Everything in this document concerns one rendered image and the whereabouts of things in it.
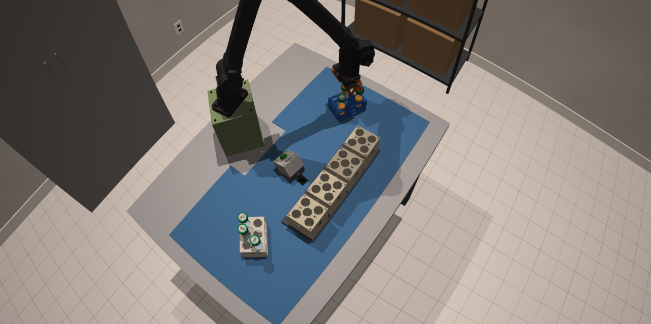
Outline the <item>beige block with holes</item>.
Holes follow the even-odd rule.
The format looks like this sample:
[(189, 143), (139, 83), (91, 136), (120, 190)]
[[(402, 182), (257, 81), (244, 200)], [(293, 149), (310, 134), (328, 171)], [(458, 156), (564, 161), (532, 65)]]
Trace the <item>beige block with holes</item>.
[(326, 165), (325, 170), (347, 183), (346, 190), (349, 191), (363, 172), (363, 167), (364, 159), (340, 147)]
[(313, 239), (329, 218), (328, 208), (303, 194), (287, 218), (290, 226)]
[(343, 148), (364, 159), (364, 169), (376, 155), (380, 137), (357, 126), (343, 144)]
[(347, 184), (324, 169), (307, 189), (307, 196), (328, 208), (329, 215), (346, 196)]

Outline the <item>blue bench mat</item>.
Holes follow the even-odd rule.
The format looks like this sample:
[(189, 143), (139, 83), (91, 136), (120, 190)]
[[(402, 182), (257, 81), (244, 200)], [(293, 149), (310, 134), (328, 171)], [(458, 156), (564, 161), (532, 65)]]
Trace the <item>blue bench mat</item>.
[[(230, 166), (169, 234), (210, 275), (272, 324), (280, 324), (371, 210), (430, 123), (364, 87), (364, 110), (338, 122), (341, 93), (324, 68), (272, 121), (285, 132), (246, 175)], [(314, 242), (281, 221), (357, 126), (380, 137), (376, 159)], [(274, 160), (299, 155), (308, 180), (287, 180)], [(238, 214), (265, 217), (268, 257), (240, 253)]]

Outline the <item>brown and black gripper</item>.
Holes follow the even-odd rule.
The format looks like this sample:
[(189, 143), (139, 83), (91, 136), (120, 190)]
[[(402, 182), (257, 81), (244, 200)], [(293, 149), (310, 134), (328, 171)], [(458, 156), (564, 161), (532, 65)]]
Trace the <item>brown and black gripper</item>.
[[(354, 64), (355, 64), (355, 62), (354, 62)], [(352, 64), (352, 65), (354, 65), (354, 64)], [(338, 63), (338, 64), (334, 64), (333, 68), (332, 68), (333, 74), (335, 75), (335, 77), (337, 78), (337, 80), (339, 82), (342, 82), (342, 84), (344, 85), (345, 89), (347, 90), (349, 96), (353, 95), (355, 93), (356, 89), (358, 89), (358, 87), (360, 87), (360, 85), (362, 84), (362, 81), (360, 80), (361, 76), (360, 76), (359, 73), (354, 75), (354, 76), (351, 76), (351, 66), (352, 65), (342, 65), (342, 64)], [(337, 75), (337, 73), (338, 73), (338, 75)], [(351, 88), (353, 88), (352, 92), (350, 92)]]

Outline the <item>beige tube rack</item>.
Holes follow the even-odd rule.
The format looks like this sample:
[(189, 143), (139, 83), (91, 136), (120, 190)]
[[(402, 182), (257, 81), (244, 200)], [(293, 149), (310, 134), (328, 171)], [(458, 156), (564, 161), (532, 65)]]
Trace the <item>beige tube rack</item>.
[(262, 242), (262, 248), (256, 250), (251, 245), (249, 239), (243, 238), (240, 234), (240, 253), (243, 257), (268, 257), (268, 234), (267, 234), (267, 221), (265, 217), (248, 217), (251, 226), (248, 227), (251, 236), (257, 234)]

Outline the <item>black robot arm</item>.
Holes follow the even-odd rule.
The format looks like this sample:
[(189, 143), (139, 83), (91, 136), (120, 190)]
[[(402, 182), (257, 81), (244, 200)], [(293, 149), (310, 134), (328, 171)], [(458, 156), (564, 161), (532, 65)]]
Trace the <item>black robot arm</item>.
[[(358, 41), (351, 30), (340, 23), (318, 0), (287, 0), (294, 4), (332, 40), (339, 44), (339, 63), (351, 66), (351, 76), (360, 73), (360, 65), (369, 67), (374, 59), (370, 40)], [(240, 0), (223, 59), (216, 64), (217, 97), (212, 108), (226, 117), (236, 111), (248, 93), (243, 89), (241, 69), (254, 20), (262, 0)], [(225, 67), (225, 68), (224, 68)]]

